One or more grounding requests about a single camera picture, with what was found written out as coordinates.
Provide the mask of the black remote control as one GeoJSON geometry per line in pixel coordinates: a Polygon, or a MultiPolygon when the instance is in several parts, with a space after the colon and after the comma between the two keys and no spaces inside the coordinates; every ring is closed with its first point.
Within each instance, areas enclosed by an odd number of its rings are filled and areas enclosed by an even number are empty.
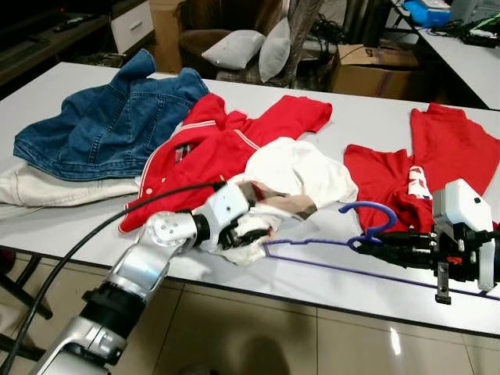
{"type": "Polygon", "coordinates": [[[55,27],[52,28],[52,31],[55,33],[61,33],[66,30],[70,30],[73,28],[76,28],[80,26],[82,23],[86,23],[92,20],[96,20],[97,18],[100,18],[101,16],[98,14],[87,14],[83,16],[76,16],[74,18],[71,18],[69,20],[66,20],[64,22],[59,23],[55,27]]]}

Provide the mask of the purple plastic clothes hanger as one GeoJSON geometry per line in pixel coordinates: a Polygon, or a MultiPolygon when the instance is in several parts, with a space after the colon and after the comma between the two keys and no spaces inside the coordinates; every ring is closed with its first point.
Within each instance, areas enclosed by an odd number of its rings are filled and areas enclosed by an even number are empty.
{"type": "MultiPolygon", "coordinates": [[[[368,202],[368,201],[361,201],[361,202],[353,202],[345,205],[344,207],[340,208],[338,211],[340,213],[346,213],[348,210],[357,210],[359,208],[370,208],[370,209],[375,209],[380,212],[382,212],[386,217],[387,217],[387,222],[381,226],[378,227],[371,227],[363,232],[363,234],[368,234],[372,232],[381,232],[381,231],[389,231],[389,229],[394,226],[398,222],[398,215],[389,207],[382,205],[377,202],[368,202]]],[[[290,239],[279,239],[279,240],[272,240],[272,241],[265,241],[263,243],[263,249],[265,252],[265,257],[267,258],[272,258],[272,259],[279,259],[279,260],[285,260],[293,263],[301,263],[305,265],[310,265],[310,266],[318,266],[318,267],[323,267],[323,268],[328,268],[332,270],[340,270],[340,271],[345,271],[349,273],[357,273],[361,274],[364,276],[368,277],[376,277],[380,279],[385,279],[385,280],[391,280],[391,281],[397,281],[397,282],[402,282],[405,284],[411,284],[411,285],[416,285],[416,286],[421,286],[425,288],[434,288],[436,290],[436,283],[435,284],[428,284],[424,282],[419,282],[419,281],[414,281],[414,280],[406,280],[400,277],[393,277],[389,275],[383,275],[379,273],[373,273],[370,271],[363,271],[363,270],[354,270],[342,266],[333,266],[330,264],[325,264],[325,263],[319,263],[319,262],[312,262],[306,259],[296,259],[296,258],[290,258],[282,255],[278,255],[275,253],[272,253],[269,250],[269,247],[271,245],[282,245],[282,244],[287,244],[287,245],[310,245],[310,244],[325,244],[325,245],[339,245],[339,246],[344,246],[349,249],[349,243],[351,241],[359,241],[359,236],[352,237],[348,239],[347,241],[336,241],[336,240],[331,240],[331,239],[322,239],[322,238],[308,238],[305,240],[290,240],[290,239]]],[[[400,266],[403,268],[413,268],[413,269],[418,269],[418,270],[431,270],[430,269],[430,253],[428,260],[382,260],[385,261],[386,263],[390,263],[396,266],[400,266]]],[[[473,293],[471,291],[462,291],[458,290],[458,293],[462,295],[469,295],[469,296],[474,296],[474,297],[480,297],[480,298],[487,298],[490,299],[490,295],[488,293],[483,293],[478,292],[478,293],[473,293]]]]}

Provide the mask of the grey cushion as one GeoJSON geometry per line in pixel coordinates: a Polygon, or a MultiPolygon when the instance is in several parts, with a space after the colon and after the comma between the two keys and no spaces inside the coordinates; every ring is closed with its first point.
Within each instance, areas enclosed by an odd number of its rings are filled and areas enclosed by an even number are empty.
{"type": "Polygon", "coordinates": [[[259,52],[266,37],[256,30],[236,30],[218,40],[201,54],[216,68],[243,70],[259,52]]]}
{"type": "Polygon", "coordinates": [[[282,18],[266,36],[259,51],[259,79],[266,83],[285,67],[291,50],[289,19],[282,18]]]}

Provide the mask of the dark low bench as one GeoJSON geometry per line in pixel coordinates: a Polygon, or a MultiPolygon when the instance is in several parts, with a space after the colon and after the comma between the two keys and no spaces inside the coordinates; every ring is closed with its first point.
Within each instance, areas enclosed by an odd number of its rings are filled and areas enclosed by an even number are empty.
{"type": "Polygon", "coordinates": [[[74,27],[56,31],[48,28],[36,34],[22,36],[12,44],[0,45],[0,87],[7,85],[45,60],[55,58],[74,43],[99,32],[109,25],[109,15],[69,13],[83,18],[74,27]]]}

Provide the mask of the white drawer unit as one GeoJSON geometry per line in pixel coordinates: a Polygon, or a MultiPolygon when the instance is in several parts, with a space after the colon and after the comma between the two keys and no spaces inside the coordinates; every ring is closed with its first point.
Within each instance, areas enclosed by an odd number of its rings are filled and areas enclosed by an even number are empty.
{"type": "Polygon", "coordinates": [[[109,24],[117,52],[135,50],[155,33],[150,0],[119,0],[112,5],[109,24]]]}

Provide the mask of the white table black frame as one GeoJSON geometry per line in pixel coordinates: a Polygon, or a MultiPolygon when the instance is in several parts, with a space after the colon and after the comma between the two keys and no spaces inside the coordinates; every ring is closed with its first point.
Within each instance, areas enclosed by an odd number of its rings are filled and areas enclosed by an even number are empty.
{"type": "MultiPolygon", "coordinates": [[[[13,160],[13,137],[26,125],[59,113],[64,98],[85,88],[107,84],[115,69],[61,62],[0,100],[0,163],[13,160]]],[[[425,110],[418,102],[309,92],[309,97],[333,106],[330,121],[318,134],[305,136],[322,153],[340,159],[348,145],[397,151],[412,144],[410,114],[425,110]]],[[[17,251],[60,257],[85,234],[119,212],[127,198],[74,208],[42,209],[0,221],[0,245],[17,251]]],[[[246,267],[204,252],[192,254],[208,273],[196,277],[180,268],[170,276],[203,288],[287,300],[347,313],[401,320],[464,334],[497,337],[500,304],[482,298],[474,283],[454,283],[452,304],[434,300],[434,276],[424,270],[403,269],[342,247],[286,248],[309,264],[288,259],[264,259],[246,267]]]]}
{"type": "Polygon", "coordinates": [[[457,38],[437,36],[410,19],[402,7],[405,0],[388,0],[397,14],[428,43],[445,64],[490,110],[500,106],[500,49],[466,45],[457,38]]]}

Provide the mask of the white knit garment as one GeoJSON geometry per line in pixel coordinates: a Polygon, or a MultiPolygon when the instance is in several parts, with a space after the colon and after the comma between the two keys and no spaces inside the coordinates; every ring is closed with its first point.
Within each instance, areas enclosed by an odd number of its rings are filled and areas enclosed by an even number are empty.
{"type": "MultiPolygon", "coordinates": [[[[234,224],[238,234],[272,227],[274,235],[285,223],[307,220],[329,204],[350,203],[358,198],[359,187],[343,163],[325,156],[314,144],[280,137],[262,146],[246,162],[245,170],[230,179],[239,184],[254,205],[234,224]]],[[[220,250],[214,255],[239,266],[265,256],[259,241],[239,248],[220,250]]]]}

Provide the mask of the blue plastic device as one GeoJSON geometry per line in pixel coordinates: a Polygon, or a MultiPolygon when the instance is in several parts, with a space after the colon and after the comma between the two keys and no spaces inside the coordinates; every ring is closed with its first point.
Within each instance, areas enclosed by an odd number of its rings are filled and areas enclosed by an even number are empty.
{"type": "Polygon", "coordinates": [[[402,6],[421,27],[444,26],[452,18],[448,0],[405,0],[402,6]]]}

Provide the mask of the red jacket white stripes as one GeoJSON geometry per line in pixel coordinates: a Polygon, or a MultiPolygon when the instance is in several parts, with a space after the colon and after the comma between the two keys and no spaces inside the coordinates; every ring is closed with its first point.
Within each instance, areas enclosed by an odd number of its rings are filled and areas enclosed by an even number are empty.
{"type": "Polygon", "coordinates": [[[160,145],[143,169],[138,198],[119,225],[123,233],[142,227],[158,212],[195,209],[212,194],[207,187],[185,187],[221,182],[242,173],[249,158],[278,138],[297,139],[316,133],[330,120],[333,106],[307,97],[285,95],[260,117],[226,111],[225,101],[210,93],[201,98],[178,132],[160,145]],[[135,206],[157,194],[176,190],[140,209],[135,206]]]}

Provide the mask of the grey plastic case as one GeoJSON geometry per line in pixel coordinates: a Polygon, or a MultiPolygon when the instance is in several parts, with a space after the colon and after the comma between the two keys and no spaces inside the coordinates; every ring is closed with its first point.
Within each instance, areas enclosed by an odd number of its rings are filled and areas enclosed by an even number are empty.
{"type": "Polygon", "coordinates": [[[480,21],[500,13],[500,0],[451,0],[450,20],[480,21]]]}

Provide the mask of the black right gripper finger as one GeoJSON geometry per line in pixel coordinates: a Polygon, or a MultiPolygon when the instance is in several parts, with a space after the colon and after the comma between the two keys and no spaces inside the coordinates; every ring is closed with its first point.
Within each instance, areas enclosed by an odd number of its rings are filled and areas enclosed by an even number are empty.
{"type": "Polygon", "coordinates": [[[381,231],[362,234],[359,240],[361,242],[382,244],[428,244],[429,234],[413,230],[381,231]]]}
{"type": "Polygon", "coordinates": [[[428,260],[428,240],[406,241],[351,241],[349,247],[362,255],[382,260],[428,260]]]}

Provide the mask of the brown cardboard box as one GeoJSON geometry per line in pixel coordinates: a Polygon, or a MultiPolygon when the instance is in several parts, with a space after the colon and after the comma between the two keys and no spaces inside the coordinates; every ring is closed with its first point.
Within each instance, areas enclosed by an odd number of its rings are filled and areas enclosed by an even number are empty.
{"type": "Polygon", "coordinates": [[[344,95],[424,101],[432,96],[428,71],[413,51],[339,45],[329,90],[344,95]]]}

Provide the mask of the black metal chair base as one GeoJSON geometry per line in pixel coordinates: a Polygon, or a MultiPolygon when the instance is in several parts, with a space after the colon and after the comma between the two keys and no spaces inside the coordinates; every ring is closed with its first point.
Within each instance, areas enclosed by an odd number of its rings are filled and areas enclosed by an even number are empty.
{"type": "MultiPolygon", "coordinates": [[[[28,280],[32,278],[35,270],[41,263],[41,257],[32,255],[28,259],[20,275],[16,279],[12,279],[9,273],[13,270],[16,259],[17,257],[14,250],[0,246],[0,291],[10,293],[15,300],[30,308],[36,302],[36,298],[28,293],[28,290],[25,289],[25,285],[28,280]]],[[[4,332],[12,327],[15,322],[15,313],[18,311],[19,310],[15,310],[10,306],[0,303],[0,352],[9,352],[15,344],[15,339],[4,335],[4,332]]],[[[35,314],[45,320],[50,320],[53,317],[52,311],[45,303],[39,305],[35,314]]],[[[28,344],[27,339],[25,339],[25,342],[22,343],[16,355],[32,361],[38,361],[44,353],[45,350],[28,344]]]]}

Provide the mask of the cream white denim garment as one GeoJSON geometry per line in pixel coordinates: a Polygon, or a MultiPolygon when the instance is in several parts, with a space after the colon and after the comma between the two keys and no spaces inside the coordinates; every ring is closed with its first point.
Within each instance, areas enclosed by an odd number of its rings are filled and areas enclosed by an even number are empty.
{"type": "Polygon", "coordinates": [[[64,207],[138,193],[133,178],[60,180],[21,162],[0,173],[0,202],[22,207],[64,207]]]}

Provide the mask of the blue denim jacket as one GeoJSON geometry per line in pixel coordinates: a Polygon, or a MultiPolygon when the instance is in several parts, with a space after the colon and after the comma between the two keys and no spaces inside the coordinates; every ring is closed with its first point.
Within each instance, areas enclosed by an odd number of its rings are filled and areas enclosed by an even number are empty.
{"type": "Polygon", "coordinates": [[[60,114],[22,129],[12,154],[60,180],[72,182],[137,177],[209,93],[200,74],[184,68],[155,79],[156,64],[144,49],[110,82],[69,95],[60,114]]]}

